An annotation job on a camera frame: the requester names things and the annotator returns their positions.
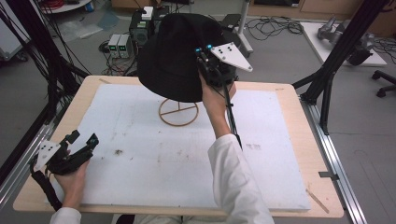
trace hand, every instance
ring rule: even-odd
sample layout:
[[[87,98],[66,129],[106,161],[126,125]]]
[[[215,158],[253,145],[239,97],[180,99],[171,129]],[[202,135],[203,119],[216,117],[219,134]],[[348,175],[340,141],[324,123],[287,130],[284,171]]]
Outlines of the hand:
[[[85,172],[90,161],[84,162],[78,170],[68,175],[55,175],[64,190],[63,207],[79,208],[85,186]]]
[[[216,138],[220,138],[225,134],[231,133],[230,127],[225,119],[226,102],[223,91],[216,91],[213,87],[206,84],[205,79],[199,74],[202,85],[202,101],[206,108],[206,113],[212,123]],[[230,98],[236,93],[235,84],[229,87]]]

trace whiteboard surface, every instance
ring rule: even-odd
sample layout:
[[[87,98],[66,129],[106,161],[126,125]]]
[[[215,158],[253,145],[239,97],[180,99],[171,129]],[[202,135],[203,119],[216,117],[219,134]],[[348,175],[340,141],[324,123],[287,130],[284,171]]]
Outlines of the whiteboard surface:
[[[74,153],[92,133],[99,138],[83,203],[217,208],[207,157],[215,135],[205,108],[198,104],[192,124],[172,127],[159,118],[163,100],[143,86],[99,87],[70,147]],[[233,103],[245,157],[268,207],[310,209],[276,93],[239,90]]]

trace wire hat stand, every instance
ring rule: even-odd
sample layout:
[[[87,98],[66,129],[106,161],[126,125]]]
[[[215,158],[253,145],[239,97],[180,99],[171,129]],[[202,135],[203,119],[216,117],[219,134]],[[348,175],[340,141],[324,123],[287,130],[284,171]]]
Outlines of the wire hat stand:
[[[158,109],[161,120],[174,127],[187,126],[193,123],[198,118],[198,114],[198,104],[181,103],[169,99],[165,99]]]

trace wooden table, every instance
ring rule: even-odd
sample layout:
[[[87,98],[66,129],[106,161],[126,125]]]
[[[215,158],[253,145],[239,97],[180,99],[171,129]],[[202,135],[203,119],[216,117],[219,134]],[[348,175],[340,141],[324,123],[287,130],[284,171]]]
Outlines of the wooden table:
[[[141,85],[136,77],[86,77],[68,107],[51,141],[60,142],[66,134],[74,131],[101,84]],[[290,141],[300,167],[302,178],[312,209],[307,212],[272,212],[274,217],[342,217],[344,210],[330,178],[322,178],[318,172],[327,171],[317,142],[306,119],[297,93],[290,84],[237,82],[238,90],[274,91],[280,103]],[[45,194],[32,177],[29,177],[14,202],[17,211],[53,212],[45,203]],[[221,210],[179,207],[146,207],[118,205],[82,205],[81,212],[113,214],[158,214],[189,216],[224,216]]]

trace black bucket hat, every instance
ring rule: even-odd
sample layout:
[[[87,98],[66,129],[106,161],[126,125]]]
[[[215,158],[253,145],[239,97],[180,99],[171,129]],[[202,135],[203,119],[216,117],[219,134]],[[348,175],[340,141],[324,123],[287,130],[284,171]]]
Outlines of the black bucket hat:
[[[220,25],[203,15],[175,13],[163,18],[158,34],[140,50],[137,75],[149,90],[165,98],[202,101],[196,48],[226,44]]]

